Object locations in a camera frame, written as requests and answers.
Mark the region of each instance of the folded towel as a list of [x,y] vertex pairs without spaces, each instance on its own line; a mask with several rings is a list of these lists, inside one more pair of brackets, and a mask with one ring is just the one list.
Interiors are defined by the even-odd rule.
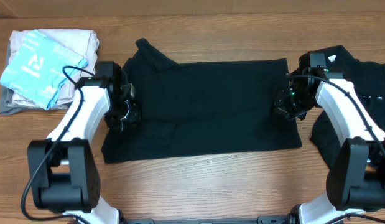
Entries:
[[[85,68],[88,72],[95,73],[95,63],[97,61],[96,51],[100,44],[97,35],[92,30],[78,30],[78,29],[39,29],[39,32],[47,35],[51,39],[62,44],[64,47],[78,53],[87,59],[88,65]],[[10,37],[10,58],[9,63],[18,53],[22,47],[23,41],[26,39],[26,34],[30,32],[25,30],[22,32],[13,31]],[[72,78],[77,81],[80,77],[90,76],[84,72],[76,72]],[[57,105],[69,104],[73,101],[73,94],[75,87],[72,83],[66,82],[60,89],[60,96],[57,100]],[[36,108],[33,101],[14,93],[12,95],[12,102],[9,106],[28,106]]]
[[[32,100],[37,106],[54,106],[60,88],[69,82],[62,67],[73,65],[84,68],[88,61],[62,46],[45,34],[33,30],[26,34],[22,47],[4,70],[0,84]],[[70,70],[72,76],[76,70]]]

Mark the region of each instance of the cable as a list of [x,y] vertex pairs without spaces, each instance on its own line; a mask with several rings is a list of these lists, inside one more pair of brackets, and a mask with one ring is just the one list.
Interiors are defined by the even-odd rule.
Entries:
[[315,77],[315,76],[311,76],[311,75],[293,75],[293,76],[289,77],[288,80],[293,80],[295,78],[313,78],[313,79],[316,79],[316,80],[321,80],[321,81],[323,81],[323,82],[325,82],[325,83],[335,87],[336,89],[340,90],[342,93],[344,93],[347,96],[347,98],[350,99],[350,101],[353,103],[355,109],[357,110],[359,116],[361,117],[361,119],[362,119],[362,121],[363,121],[363,123],[364,123],[364,125],[366,127],[366,130],[368,130],[368,132],[370,133],[371,137],[374,139],[375,143],[380,148],[380,151],[382,152],[383,157],[385,158],[385,149],[384,149],[383,145],[381,144],[379,139],[374,134],[374,132],[372,130],[372,127],[369,125],[368,121],[366,120],[365,115],[361,111],[361,108],[359,108],[358,104],[356,103],[354,98],[350,95],[350,93],[348,93],[347,91],[342,89],[342,87],[340,87],[340,86],[334,84],[333,82],[331,82],[331,81],[329,81],[327,79],[324,79],[324,78]]
[[[74,66],[64,66],[62,68],[62,72],[66,76],[66,78],[69,79],[70,82],[73,83],[73,84],[76,84],[76,82],[73,81],[72,78],[66,73],[66,71],[65,71],[66,68],[77,69],[77,70],[89,73],[90,75],[94,76],[94,74],[92,74],[90,72],[87,72],[84,69],[81,69],[81,68],[78,68],[78,67],[74,67]],[[80,103],[78,105],[78,108],[76,109],[76,111],[72,115],[72,117],[70,118],[68,124],[63,128],[63,131],[60,133],[60,135],[58,136],[57,140],[55,140],[55,142],[52,144],[51,148],[45,154],[44,158],[42,159],[42,162],[40,162],[40,164],[37,167],[36,171],[32,175],[32,178],[26,184],[24,192],[22,193],[22,197],[21,197],[21,211],[22,211],[22,214],[24,214],[24,216],[26,218],[30,219],[30,220],[33,220],[33,221],[51,221],[51,220],[57,220],[59,218],[74,218],[78,222],[82,222],[84,224],[89,224],[89,222],[87,220],[85,220],[84,218],[82,218],[82,217],[80,217],[78,215],[69,214],[69,215],[58,215],[58,216],[54,216],[54,217],[37,218],[37,217],[33,217],[33,216],[29,215],[27,213],[27,211],[26,211],[26,197],[27,197],[27,194],[29,192],[30,187],[32,186],[34,180],[36,179],[37,174],[39,173],[39,171],[41,170],[43,165],[47,162],[49,157],[53,154],[54,150],[56,150],[59,142],[61,141],[61,138],[68,131],[69,127],[72,125],[72,122],[75,120],[76,116],[78,115],[79,111],[81,110],[81,106],[82,106],[83,101],[84,101],[84,95],[83,95],[83,92],[80,89],[78,89],[78,91],[80,92]]]
[[378,222],[378,223],[385,223],[385,220],[382,220],[380,218],[374,218],[374,217],[371,217],[369,215],[361,215],[361,214],[354,214],[354,213],[347,213],[347,214],[344,214],[344,215],[341,215],[339,217],[336,217],[332,220],[330,220],[329,222],[327,222],[326,224],[333,224],[333,223],[336,223],[338,221],[341,221],[345,218],[348,218],[350,219],[350,217],[359,217],[359,218],[364,218],[364,219],[367,219],[367,220],[371,220],[371,221],[375,221],[375,222]]

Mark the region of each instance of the black t-shirt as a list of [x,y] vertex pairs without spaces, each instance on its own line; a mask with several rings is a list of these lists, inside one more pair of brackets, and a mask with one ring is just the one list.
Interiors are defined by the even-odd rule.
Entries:
[[301,147],[295,121],[272,112],[286,59],[177,64],[146,39],[124,65],[142,123],[109,130],[105,162]]
[[[385,131],[385,64],[360,62],[342,46],[317,50],[323,52],[329,68],[342,68],[351,77],[355,92],[373,121]],[[331,62],[328,57],[336,55]],[[318,147],[323,160],[331,167],[341,149],[336,132],[323,112],[312,129],[312,142]]]

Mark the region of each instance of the garment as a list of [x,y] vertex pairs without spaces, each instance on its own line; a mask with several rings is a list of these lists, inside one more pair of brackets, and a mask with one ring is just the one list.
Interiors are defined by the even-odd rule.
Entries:
[[177,64],[146,39],[124,65],[142,123],[109,130],[105,162],[301,147],[295,121],[272,112],[286,59]]
[[[17,54],[22,46],[22,41],[26,33],[13,31],[10,37],[9,47],[7,48],[6,66]],[[88,65],[85,70],[95,73],[95,63],[97,61],[96,51],[100,44],[96,33],[92,30],[78,30],[78,29],[39,29],[39,32],[53,38],[63,46],[73,50],[74,52],[84,56],[87,59]],[[72,78],[78,80],[81,76],[90,76],[86,73],[77,72]],[[65,83],[60,90],[60,95],[57,104],[51,109],[67,109],[73,101],[73,93],[75,91],[74,85]],[[39,109],[32,101],[23,96],[14,95],[14,92],[6,87],[1,87],[0,97],[0,115],[11,115],[24,110]]]
[[[362,105],[373,121],[385,131],[385,64],[360,62],[342,46],[317,50],[325,54],[327,67],[342,68],[351,77]],[[336,55],[334,61],[328,57]],[[323,112],[312,129],[312,142],[318,147],[323,160],[331,167],[341,149],[333,126]]]
[[[56,104],[61,86],[69,82],[62,68],[66,65],[84,68],[87,63],[83,56],[33,30],[26,34],[22,47],[3,71],[0,84],[49,109]],[[75,72],[68,70],[71,77]]]

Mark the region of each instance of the black cloth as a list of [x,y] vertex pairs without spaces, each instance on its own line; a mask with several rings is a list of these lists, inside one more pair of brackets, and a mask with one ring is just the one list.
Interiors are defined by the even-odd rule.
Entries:
[[[362,105],[373,121],[385,131],[385,64],[360,62],[354,59],[342,45],[316,52],[325,54],[327,67],[342,68],[351,77],[355,92]],[[332,55],[336,55],[336,60],[333,62],[328,59]],[[312,129],[311,140],[318,147],[328,167],[331,167],[341,146],[325,112],[316,120]]]
[[141,103],[142,123],[109,130],[105,162],[301,147],[295,121],[272,113],[278,88],[287,88],[286,59],[177,64],[136,42],[124,65]]

